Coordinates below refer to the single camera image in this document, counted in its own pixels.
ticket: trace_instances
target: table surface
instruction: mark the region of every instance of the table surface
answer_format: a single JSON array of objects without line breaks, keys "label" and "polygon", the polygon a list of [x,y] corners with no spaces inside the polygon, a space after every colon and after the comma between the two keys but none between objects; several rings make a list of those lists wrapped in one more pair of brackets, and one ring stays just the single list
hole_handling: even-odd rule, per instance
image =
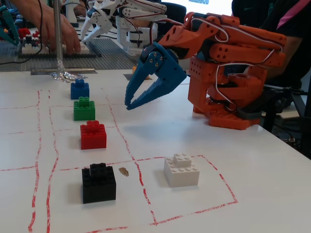
[{"label": "table surface", "polygon": [[[299,233],[310,229],[311,162],[260,126],[214,128],[192,113],[185,80],[127,111],[130,70],[89,74],[107,149],[80,150],[69,83],[0,73],[0,226],[6,233]],[[145,81],[138,94],[153,81]],[[164,157],[193,156],[198,186],[169,188]],[[115,201],[82,204],[81,169],[110,164]],[[125,177],[119,172],[129,171]]]}]

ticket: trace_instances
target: human hand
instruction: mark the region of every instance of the human hand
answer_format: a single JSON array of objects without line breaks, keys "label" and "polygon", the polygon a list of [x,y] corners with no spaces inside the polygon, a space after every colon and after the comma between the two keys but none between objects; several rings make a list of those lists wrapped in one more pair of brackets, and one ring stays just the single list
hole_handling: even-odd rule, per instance
[{"label": "human hand", "polygon": [[[11,0],[18,8],[19,12],[40,29],[41,11],[38,0]],[[47,45],[50,42],[51,51],[56,50],[54,11],[44,3],[41,3],[43,11],[43,22],[41,39],[42,43]],[[61,30],[63,43],[66,44],[67,53],[73,54],[73,51],[81,51],[80,41],[77,32],[68,22],[64,15],[61,15]]]},{"label": "human hand", "polygon": [[83,5],[83,6],[80,6],[80,5],[77,5],[76,7],[74,7],[74,14],[76,16],[83,16],[83,17],[86,17],[86,6],[84,4],[84,2],[82,0],[80,0],[80,4]]}]

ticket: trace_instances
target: black cable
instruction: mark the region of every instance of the black cable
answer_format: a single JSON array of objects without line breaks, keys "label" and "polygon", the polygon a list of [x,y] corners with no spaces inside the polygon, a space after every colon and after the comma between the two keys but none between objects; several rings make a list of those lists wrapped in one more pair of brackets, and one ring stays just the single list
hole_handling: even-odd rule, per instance
[{"label": "black cable", "polygon": [[114,40],[116,40],[116,38],[114,38],[114,37],[111,37],[111,36],[108,36],[108,35],[101,35],[100,37],[108,37],[108,38],[111,38],[111,39],[114,39]]},{"label": "black cable", "polygon": [[41,12],[40,29],[39,29],[40,36],[41,36],[41,38],[40,38],[40,45],[41,45],[40,50],[38,52],[36,52],[35,54],[33,54],[32,56],[30,56],[30,58],[26,59],[25,61],[22,61],[22,62],[4,62],[4,63],[0,63],[0,65],[22,64],[22,63],[28,62],[30,59],[34,58],[35,56],[37,56],[42,51],[42,48],[43,48],[43,44],[42,44],[43,10],[42,10],[42,5],[41,5],[40,0],[38,0],[38,2],[39,2],[40,12]]},{"label": "black cable", "polygon": [[277,126],[280,129],[282,129],[284,132],[286,132],[291,137],[291,139],[294,139],[293,135],[290,132],[288,132],[288,130],[286,130],[285,128],[283,128],[282,126],[280,126],[278,124],[274,123],[274,125]]}]

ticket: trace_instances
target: lego brick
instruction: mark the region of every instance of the lego brick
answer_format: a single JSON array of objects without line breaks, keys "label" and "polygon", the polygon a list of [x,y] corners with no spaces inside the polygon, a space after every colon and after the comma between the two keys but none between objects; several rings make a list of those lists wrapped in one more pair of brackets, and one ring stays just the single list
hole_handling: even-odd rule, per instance
[{"label": "lego brick", "polygon": [[107,134],[105,126],[96,121],[88,121],[86,125],[80,126],[81,149],[107,148]]},{"label": "lego brick", "polygon": [[89,85],[83,79],[76,79],[75,83],[71,83],[70,98],[78,100],[79,97],[89,97]]},{"label": "lego brick", "polygon": [[171,188],[198,185],[200,171],[192,159],[190,160],[190,166],[187,166],[188,163],[178,164],[185,165],[183,167],[176,167],[173,158],[164,160],[164,175]]},{"label": "lego brick", "polygon": [[73,103],[73,120],[95,120],[95,103],[89,97],[79,97]]},{"label": "lego brick", "polygon": [[92,164],[82,169],[83,204],[116,199],[116,180],[111,166]]},{"label": "lego brick", "polygon": [[177,168],[191,166],[191,157],[186,154],[175,154],[173,160]]}]

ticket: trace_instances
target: black lego brick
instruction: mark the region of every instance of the black lego brick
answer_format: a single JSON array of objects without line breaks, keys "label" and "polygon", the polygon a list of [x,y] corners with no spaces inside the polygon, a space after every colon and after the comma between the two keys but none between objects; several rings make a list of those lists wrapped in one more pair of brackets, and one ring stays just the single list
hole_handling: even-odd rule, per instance
[{"label": "black lego brick", "polygon": [[111,166],[92,164],[82,169],[83,204],[116,199],[116,180]]}]

